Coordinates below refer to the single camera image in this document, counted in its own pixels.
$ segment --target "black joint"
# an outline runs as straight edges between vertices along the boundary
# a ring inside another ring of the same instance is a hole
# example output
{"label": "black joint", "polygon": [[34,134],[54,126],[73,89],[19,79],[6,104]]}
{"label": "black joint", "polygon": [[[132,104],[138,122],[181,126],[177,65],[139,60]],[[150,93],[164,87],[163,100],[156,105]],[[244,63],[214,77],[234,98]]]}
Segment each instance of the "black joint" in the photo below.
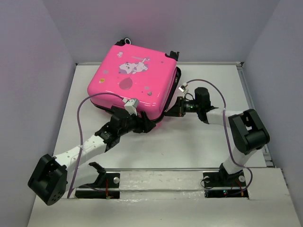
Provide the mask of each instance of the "black joint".
{"label": "black joint", "polygon": [[225,183],[233,182],[234,180],[237,180],[239,178],[242,172],[243,171],[240,170],[239,172],[236,172],[234,174],[228,174],[223,166],[223,163],[221,163],[219,167],[219,180]]}
{"label": "black joint", "polygon": [[184,117],[186,111],[184,110],[185,99],[181,96],[177,97],[176,103],[165,113],[168,117]]}
{"label": "black joint", "polygon": [[108,143],[106,145],[106,148],[105,148],[105,152],[107,152],[108,150],[110,150],[111,148],[113,148],[115,145],[117,145],[118,143],[120,142],[120,137],[117,137],[117,138],[114,138],[110,143]]}
{"label": "black joint", "polygon": [[209,109],[206,109],[205,112],[198,114],[198,118],[200,119],[200,121],[202,121],[205,124],[209,124],[206,113],[214,109],[218,109],[218,107],[211,106]]}
{"label": "black joint", "polygon": [[66,166],[57,163],[50,155],[40,158],[27,183],[48,206],[56,203],[64,195],[66,184]]}
{"label": "black joint", "polygon": [[165,54],[165,57],[172,58],[172,59],[178,61],[178,59],[179,59],[179,52],[170,51],[169,55]]}
{"label": "black joint", "polygon": [[255,110],[249,109],[241,115],[230,116],[228,121],[235,146],[241,153],[247,155],[269,143],[269,133]]}

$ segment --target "white arm link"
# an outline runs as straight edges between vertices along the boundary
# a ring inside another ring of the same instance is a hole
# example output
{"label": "white arm link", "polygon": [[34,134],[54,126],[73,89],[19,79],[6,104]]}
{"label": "white arm link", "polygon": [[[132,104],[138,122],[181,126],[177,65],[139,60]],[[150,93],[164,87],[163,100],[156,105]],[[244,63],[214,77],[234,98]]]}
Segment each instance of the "white arm link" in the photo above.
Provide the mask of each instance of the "white arm link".
{"label": "white arm link", "polygon": [[[244,155],[241,153],[236,147],[232,150],[232,156],[235,159],[236,163],[239,165],[244,166],[248,159],[257,152],[257,150],[254,150],[250,152],[248,155]],[[232,158],[229,156],[228,159],[226,159],[225,162],[223,162],[223,166],[228,174],[235,174],[243,169],[243,167],[236,166]]]}
{"label": "white arm link", "polygon": [[[99,136],[91,136],[87,141],[83,143],[82,146],[82,155],[80,158],[79,166],[81,166],[83,163],[87,162],[91,158],[103,154],[106,149],[106,144],[103,142],[103,139]],[[56,155],[56,162],[58,162],[60,165],[66,165],[66,170],[68,172],[68,177],[74,170],[77,162],[77,158],[79,155],[80,146],[76,146],[73,149],[70,149],[69,151],[66,151],[62,154]]]}
{"label": "white arm link", "polygon": [[[235,114],[243,113],[243,111],[225,111],[226,126],[229,127],[228,118]],[[209,124],[218,124],[223,126],[223,109],[214,109],[206,113]]]}

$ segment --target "robotic arm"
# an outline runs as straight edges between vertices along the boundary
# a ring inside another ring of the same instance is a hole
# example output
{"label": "robotic arm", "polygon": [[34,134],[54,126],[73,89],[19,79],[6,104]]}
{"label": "robotic arm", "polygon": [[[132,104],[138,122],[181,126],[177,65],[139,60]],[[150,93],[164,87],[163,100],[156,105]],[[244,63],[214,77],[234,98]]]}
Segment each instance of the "robotic arm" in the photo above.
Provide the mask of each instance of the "robotic arm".
{"label": "robotic arm", "polygon": [[[68,181],[71,179],[76,166],[80,166],[91,158],[103,154],[119,143],[120,137],[133,131],[135,133],[148,133],[156,124],[150,121],[144,111],[141,117],[138,116],[136,107],[139,101],[130,99],[124,105],[125,109],[114,108],[114,114],[110,122],[106,123],[99,131],[95,132],[86,140],[82,148],[82,155],[77,165],[80,146],[66,151],[63,154],[51,157],[44,155],[38,161],[32,176],[28,181],[28,186],[47,204],[53,205],[69,189]],[[90,166],[97,170],[101,176],[105,170],[97,163],[90,163]],[[102,179],[93,178],[80,179],[74,186],[94,183]]]}
{"label": "robotic arm", "polygon": [[[185,86],[179,88],[185,94]],[[210,102],[208,90],[205,87],[195,89],[195,99],[187,100],[177,97],[175,105],[166,113],[166,116],[183,117],[185,113],[197,113],[199,120],[206,124],[223,126],[223,109],[213,107]],[[253,109],[247,111],[225,111],[226,126],[232,131],[235,148],[232,157],[229,156],[220,165],[218,175],[211,181],[230,182],[239,177],[249,158],[269,143],[269,134]]]}
{"label": "robotic arm", "polygon": [[[156,124],[150,121],[144,111],[139,117],[136,111],[137,99],[126,101],[125,109],[115,108],[110,121],[95,132],[82,146],[76,146],[63,154],[51,157],[44,155],[38,161],[28,181],[28,186],[47,204],[56,203],[69,189],[74,169],[94,156],[105,153],[120,141],[120,137],[133,131],[148,133]],[[195,89],[195,99],[187,100],[177,97],[175,105],[166,112],[166,116],[183,117],[186,113],[197,113],[199,120],[207,124],[223,125],[223,109],[213,107],[208,90],[204,87]],[[269,142],[269,134],[255,110],[244,112],[225,111],[226,125],[232,131],[235,148],[232,151],[234,161],[229,157],[220,165],[220,170],[212,182],[230,182],[239,176],[248,159]],[[82,155],[79,163],[79,149]],[[96,174],[79,177],[74,187],[88,183],[104,181],[105,169],[97,163],[90,163]]]}

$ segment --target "screw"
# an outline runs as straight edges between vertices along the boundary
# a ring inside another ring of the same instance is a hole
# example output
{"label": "screw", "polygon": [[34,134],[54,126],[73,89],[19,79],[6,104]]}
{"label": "screw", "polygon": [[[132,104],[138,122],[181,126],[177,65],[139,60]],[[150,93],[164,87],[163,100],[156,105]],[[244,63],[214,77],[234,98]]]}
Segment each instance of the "screw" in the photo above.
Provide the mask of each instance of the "screw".
{"label": "screw", "polygon": [[120,182],[120,178],[119,177],[114,177],[114,183],[119,183]]}
{"label": "screw", "polygon": [[209,183],[210,182],[210,177],[209,176],[205,176],[203,179],[204,179],[205,183]]}
{"label": "screw", "polygon": [[239,181],[242,182],[242,183],[245,182],[245,177],[244,176],[239,176]]}

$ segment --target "cable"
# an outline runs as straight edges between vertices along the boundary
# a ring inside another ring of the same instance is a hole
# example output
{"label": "cable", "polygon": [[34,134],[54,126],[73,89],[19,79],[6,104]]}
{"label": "cable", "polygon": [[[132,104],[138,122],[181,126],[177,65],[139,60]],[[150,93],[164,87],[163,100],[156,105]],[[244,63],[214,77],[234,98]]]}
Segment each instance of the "cable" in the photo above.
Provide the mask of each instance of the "cable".
{"label": "cable", "polygon": [[205,180],[203,179],[201,182],[200,182],[200,185],[203,187],[203,188],[205,188],[205,189],[212,189],[213,187],[211,187],[211,188],[206,188],[206,187],[204,187],[203,185],[202,185],[202,182],[205,182]]}
{"label": "cable", "polygon": [[105,192],[105,191],[103,191],[103,190],[99,190],[99,189],[97,189],[97,188],[90,187],[90,186],[87,185],[87,184],[85,184],[85,185],[83,185],[83,186],[86,187],[86,188],[90,188],[90,189],[92,189],[92,190],[94,190],[94,191],[97,191],[97,192]]}
{"label": "cable", "polygon": [[242,191],[242,186],[241,186],[240,182],[238,180],[236,180],[236,183],[239,185],[240,191]]}
{"label": "cable", "polygon": [[92,97],[95,97],[95,96],[99,96],[99,95],[111,95],[111,96],[116,96],[118,98],[121,98],[121,100],[123,100],[123,98],[119,95],[116,95],[116,94],[113,94],[113,93],[109,93],[109,92],[101,92],[101,93],[96,93],[96,94],[93,94],[91,96],[88,96],[86,97],[85,99],[83,99],[83,101],[80,103],[79,107],[78,107],[78,110],[77,110],[77,122],[78,122],[78,127],[79,127],[79,133],[80,133],[80,151],[79,151],[79,155],[78,155],[78,158],[77,158],[77,162],[76,162],[76,166],[75,166],[75,171],[74,171],[74,174],[72,176],[72,180],[71,180],[71,186],[70,186],[70,189],[68,190],[68,193],[67,193],[67,198],[69,199],[69,197],[71,196],[71,193],[72,193],[72,190],[73,190],[73,185],[75,183],[75,179],[76,179],[76,175],[77,175],[77,171],[78,171],[78,167],[79,167],[79,163],[80,163],[80,159],[81,159],[81,154],[82,154],[82,145],[83,145],[83,133],[82,133],[82,128],[81,128],[81,124],[80,124],[80,108],[81,106],[83,105],[83,103],[92,98]]}
{"label": "cable", "polygon": [[191,93],[186,93],[186,94],[184,95],[184,98],[185,98],[186,100],[190,101],[190,99],[186,98],[187,95],[190,95],[190,96],[193,98],[193,100],[195,99]]}
{"label": "cable", "polygon": [[251,184],[251,182],[252,182],[253,174],[252,174],[252,171],[251,171],[250,168],[238,164],[238,163],[235,161],[235,159],[233,158],[231,143],[230,143],[230,141],[229,141],[229,136],[228,136],[228,132],[227,132],[227,126],[226,126],[226,119],[225,119],[225,111],[226,111],[226,101],[225,101],[225,98],[224,98],[223,94],[221,93],[221,91],[220,91],[214,84],[212,84],[211,82],[209,82],[209,81],[207,81],[207,80],[205,80],[205,79],[191,79],[191,80],[189,80],[189,81],[186,82],[186,83],[189,84],[190,82],[194,82],[194,81],[202,81],[202,82],[205,82],[205,83],[210,84],[211,86],[213,86],[214,89],[217,90],[217,92],[219,92],[219,94],[220,94],[220,96],[221,96],[221,98],[222,98],[222,100],[223,100],[223,103],[224,103],[224,108],[223,108],[223,127],[224,127],[224,132],[225,132],[225,137],[226,137],[226,142],[227,142],[227,146],[228,146],[229,155],[231,156],[232,162],[233,162],[236,166],[241,167],[241,168],[246,168],[246,169],[250,172],[250,181],[249,181],[249,183],[247,184],[247,186],[246,186],[244,189],[240,190],[239,192],[235,192],[235,193],[233,193],[233,194],[230,194],[230,196],[231,196],[231,195],[240,194],[240,193],[246,191],[246,190],[248,189],[248,187],[250,186],[250,184]]}
{"label": "cable", "polygon": [[108,179],[106,179],[105,183],[106,183],[105,195],[107,197],[108,196]]}

